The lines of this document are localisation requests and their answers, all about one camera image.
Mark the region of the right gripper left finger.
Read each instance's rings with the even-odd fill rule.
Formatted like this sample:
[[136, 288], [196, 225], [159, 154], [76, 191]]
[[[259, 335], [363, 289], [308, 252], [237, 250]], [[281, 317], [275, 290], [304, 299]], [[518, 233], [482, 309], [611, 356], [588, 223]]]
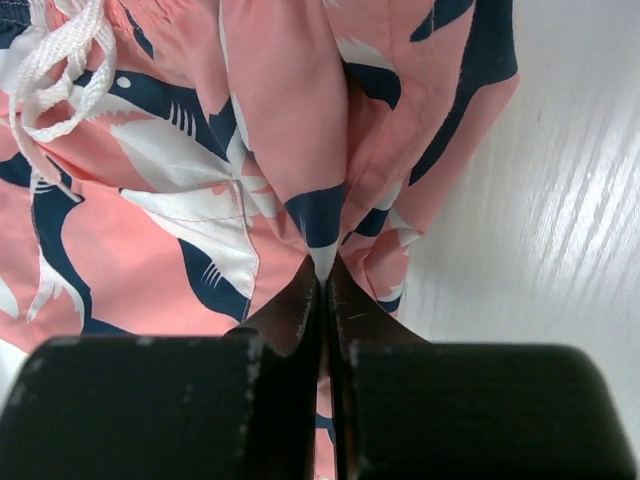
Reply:
[[311, 478], [319, 293], [305, 260], [222, 336], [48, 340], [2, 412], [2, 477]]

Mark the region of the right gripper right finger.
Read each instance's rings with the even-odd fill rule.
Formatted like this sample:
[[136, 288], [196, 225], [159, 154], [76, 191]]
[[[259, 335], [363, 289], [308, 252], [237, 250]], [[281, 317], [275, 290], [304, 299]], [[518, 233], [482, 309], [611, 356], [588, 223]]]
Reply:
[[634, 479], [601, 371], [567, 345], [431, 343], [337, 260], [326, 333], [341, 479]]

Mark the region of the pink whale print shorts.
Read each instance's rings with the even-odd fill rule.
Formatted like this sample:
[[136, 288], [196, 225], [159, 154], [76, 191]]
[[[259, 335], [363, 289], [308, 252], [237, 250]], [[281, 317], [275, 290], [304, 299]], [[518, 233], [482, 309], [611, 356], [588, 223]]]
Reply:
[[310, 257], [396, 314], [509, 1], [5, 1], [1, 338], [220, 335]]

